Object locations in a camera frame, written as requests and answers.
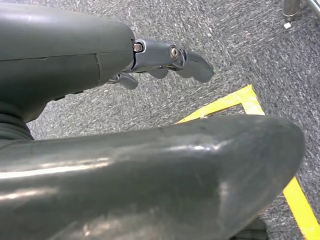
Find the metal screw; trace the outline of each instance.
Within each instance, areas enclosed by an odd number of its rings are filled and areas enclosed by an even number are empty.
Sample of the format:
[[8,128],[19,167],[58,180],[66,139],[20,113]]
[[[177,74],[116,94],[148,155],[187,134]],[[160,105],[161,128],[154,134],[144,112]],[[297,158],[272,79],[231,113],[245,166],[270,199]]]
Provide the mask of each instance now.
[[172,48],[170,50],[170,56],[171,56],[172,59],[176,60],[176,59],[177,59],[177,58],[179,57],[179,51],[178,51],[177,48],[175,48],[175,47],[172,47]]
[[133,51],[135,53],[140,53],[143,50],[143,46],[141,43],[134,43],[133,45]]

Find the gray carpet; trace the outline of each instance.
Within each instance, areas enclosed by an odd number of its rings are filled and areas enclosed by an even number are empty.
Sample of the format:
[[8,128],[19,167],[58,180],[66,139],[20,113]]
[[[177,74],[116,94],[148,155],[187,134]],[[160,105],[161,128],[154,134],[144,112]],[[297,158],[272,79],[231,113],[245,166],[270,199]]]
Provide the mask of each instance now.
[[[216,75],[201,84],[170,74],[138,76],[134,91],[106,85],[51,102],[29,126],[37,139],[165,126],[205,104],[253,84],[269,115],[294,120],[306,133],[297,175],[320,220],[320,21],[303,6],[285,30],[278,0],[18,0],[119,20],[138,38],[163,40],[202,54]],[[282,195],[264,215],[271,240],[302,240]]]

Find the robotic hand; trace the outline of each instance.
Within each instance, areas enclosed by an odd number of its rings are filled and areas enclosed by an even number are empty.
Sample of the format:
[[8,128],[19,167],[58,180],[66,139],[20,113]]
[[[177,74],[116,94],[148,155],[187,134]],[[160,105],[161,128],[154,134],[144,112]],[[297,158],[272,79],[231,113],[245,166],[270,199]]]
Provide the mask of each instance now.
[[193,77],[202,83],[214,75],[212,68],[200,55],[173,44],[138,39],[133,45],[133,51],[134,62],[130,70],[116,74],[106,83],[119,83],[133,90],[138,82],[128,73],[149,73],[156,79],[163,79],[168,71],[175,71],[183,78]]

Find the yellow floor tape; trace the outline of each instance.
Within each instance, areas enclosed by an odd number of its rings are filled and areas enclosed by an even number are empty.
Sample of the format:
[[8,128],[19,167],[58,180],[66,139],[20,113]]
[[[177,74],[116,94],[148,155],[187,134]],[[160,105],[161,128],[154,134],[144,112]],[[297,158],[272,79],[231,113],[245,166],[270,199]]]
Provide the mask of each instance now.
[[[209,114],[238,104],[242,104],[246,114],[265,115],[252,85],[248,85],[198,109],[177,123],[204,118]],[[283,190],[283,194],[305,240],[320,240],[320,226],[297,178],[294,177]]]

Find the gray plastic casing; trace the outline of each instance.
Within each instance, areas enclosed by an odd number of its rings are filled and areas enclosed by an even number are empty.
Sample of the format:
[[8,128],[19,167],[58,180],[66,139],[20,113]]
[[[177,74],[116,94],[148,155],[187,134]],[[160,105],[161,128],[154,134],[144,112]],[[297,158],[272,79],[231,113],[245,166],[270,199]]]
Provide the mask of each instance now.
[[0,113],[29,122],[51,100],[102,85],[134,62],[127,25],[62,9],[0,3]]

